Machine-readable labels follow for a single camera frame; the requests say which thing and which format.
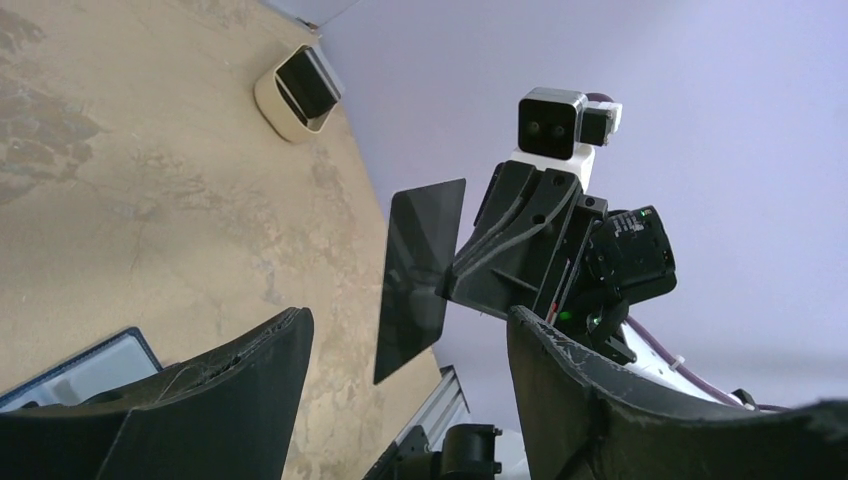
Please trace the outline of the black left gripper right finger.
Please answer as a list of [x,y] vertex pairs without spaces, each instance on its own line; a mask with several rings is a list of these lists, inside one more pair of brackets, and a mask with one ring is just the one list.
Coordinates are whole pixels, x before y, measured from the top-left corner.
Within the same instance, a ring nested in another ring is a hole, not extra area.
[[507,320],[510,371],[534,479],[843,479],[847,404],[762,413],[649,381],[532,311]]

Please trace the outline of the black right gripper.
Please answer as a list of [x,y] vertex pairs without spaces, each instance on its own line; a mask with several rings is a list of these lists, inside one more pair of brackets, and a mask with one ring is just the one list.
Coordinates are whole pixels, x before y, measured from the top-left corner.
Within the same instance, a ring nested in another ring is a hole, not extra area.
[[524,306],[555,323],[607,216],[608,201],[582,194],[574,173],[498,164],[473,232],[446,272],[444,298],[497,318]]

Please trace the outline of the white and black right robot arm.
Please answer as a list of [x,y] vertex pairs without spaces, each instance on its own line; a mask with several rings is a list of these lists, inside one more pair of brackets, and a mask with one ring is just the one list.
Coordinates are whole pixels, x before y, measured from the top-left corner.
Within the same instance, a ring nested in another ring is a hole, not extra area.
[[630,313],[677,284],[657,210],[612,210],[579,177],[509,160],[496,166],[474,229],[446,272],[447,300],[497,318],[518,306],[602,357],[664,387],[759,411],[689,370]]

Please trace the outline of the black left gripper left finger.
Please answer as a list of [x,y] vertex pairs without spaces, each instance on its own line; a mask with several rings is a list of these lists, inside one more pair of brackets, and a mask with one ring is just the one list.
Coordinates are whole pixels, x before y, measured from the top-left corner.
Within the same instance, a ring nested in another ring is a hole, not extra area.
[[1,417],[5,479],[278,479],[314,319],[288,308],[240,337],[74,406]]

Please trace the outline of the blue leather card holder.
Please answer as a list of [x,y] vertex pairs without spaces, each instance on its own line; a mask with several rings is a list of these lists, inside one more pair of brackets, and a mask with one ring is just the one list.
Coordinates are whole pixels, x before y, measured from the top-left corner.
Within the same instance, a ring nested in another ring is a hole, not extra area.
[[1,395],[1,410],[73,406],[163,369],[137,327],[126,328]]

